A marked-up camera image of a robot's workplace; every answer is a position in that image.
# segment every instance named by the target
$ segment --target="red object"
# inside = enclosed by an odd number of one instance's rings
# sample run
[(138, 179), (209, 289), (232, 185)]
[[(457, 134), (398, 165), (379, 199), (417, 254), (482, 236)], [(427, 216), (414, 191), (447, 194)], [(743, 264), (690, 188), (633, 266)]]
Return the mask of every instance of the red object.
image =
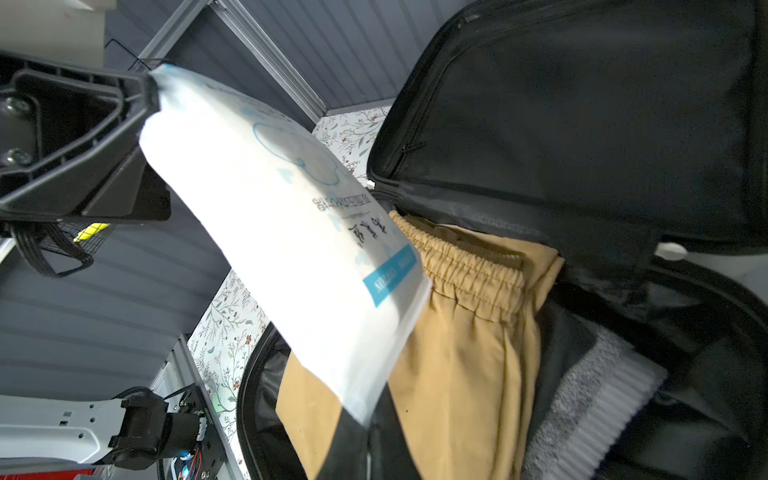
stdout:
[(73, 480), (77, 475), (91, 475), (94, 469), (67, 470), (66, 472), (21, 473), (19, 475), (0, 475), (0, 480)]

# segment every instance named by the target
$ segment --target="blue label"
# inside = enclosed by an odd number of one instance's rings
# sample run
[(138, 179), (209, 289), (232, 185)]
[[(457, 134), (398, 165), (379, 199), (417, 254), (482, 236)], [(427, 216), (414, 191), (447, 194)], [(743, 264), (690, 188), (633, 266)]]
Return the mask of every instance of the blue label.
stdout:
[(373, 304), (378, 307), (397, 288), (402, 279), (406, 278), (414, 265), (416, 265), (416, 254), (410, 245), (405, 245), (394, 257), (364, 278), (362, 282), (368, 287)]

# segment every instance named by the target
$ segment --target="screw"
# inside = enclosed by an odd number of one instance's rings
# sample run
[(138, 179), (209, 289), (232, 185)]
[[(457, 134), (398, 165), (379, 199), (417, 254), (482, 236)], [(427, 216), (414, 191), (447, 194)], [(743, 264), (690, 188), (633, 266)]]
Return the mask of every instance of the screw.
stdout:
[(17, 117), (26, 117), (32, 107), (28, 101), (18, 97), (8, 97), (2, 102), (2, 109)]
[(12, 148), (3, 155), (2, 163), (5, 165), (18, 165), (27, 167), (32, 163), (32, 156), (21, 148)]

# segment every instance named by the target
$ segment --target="elastic waistband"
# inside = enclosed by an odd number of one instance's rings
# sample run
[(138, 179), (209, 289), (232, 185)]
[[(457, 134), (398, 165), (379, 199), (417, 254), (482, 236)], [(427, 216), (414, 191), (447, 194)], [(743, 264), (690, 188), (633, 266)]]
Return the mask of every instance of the elastic waistband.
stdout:
[[(455, 298), (475, 315), (492, 322), (509, 322), (521, 308), (525, 279), (519, 256), (504, 255), (479, 245), (446, 242), (414, 227), (397, 212), (389, 216), (422, 254), (424, 271), (436, 293)], [(506, 260), (503, 264), (493, 260)]]

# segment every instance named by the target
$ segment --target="suitcase lid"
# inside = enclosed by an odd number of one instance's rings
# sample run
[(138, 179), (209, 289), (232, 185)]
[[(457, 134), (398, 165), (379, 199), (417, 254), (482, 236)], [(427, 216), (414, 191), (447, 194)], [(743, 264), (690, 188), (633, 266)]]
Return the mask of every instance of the suitcase lid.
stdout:
[(367, 174), (406, 211), (577, 263), (763, 246), (765, 43), (745, 0), (476, 2), (423, 52)]

